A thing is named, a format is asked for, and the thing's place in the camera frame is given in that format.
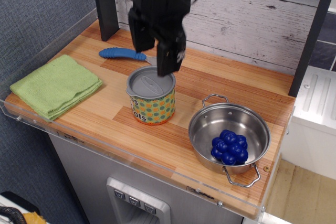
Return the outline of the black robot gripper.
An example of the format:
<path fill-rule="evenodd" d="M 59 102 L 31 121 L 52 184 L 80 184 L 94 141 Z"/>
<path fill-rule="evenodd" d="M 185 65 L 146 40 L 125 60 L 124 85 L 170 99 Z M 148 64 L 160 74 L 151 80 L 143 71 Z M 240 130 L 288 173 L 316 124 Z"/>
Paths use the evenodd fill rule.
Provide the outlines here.
<path fill-rule="evenodd" d="M 136 52 L 157 45 L 157 74 L 160 77 L 180 70 L 186 52 L 183 18 L 190 12 L 191 0 L 133 0 L 129 26 Z"/>

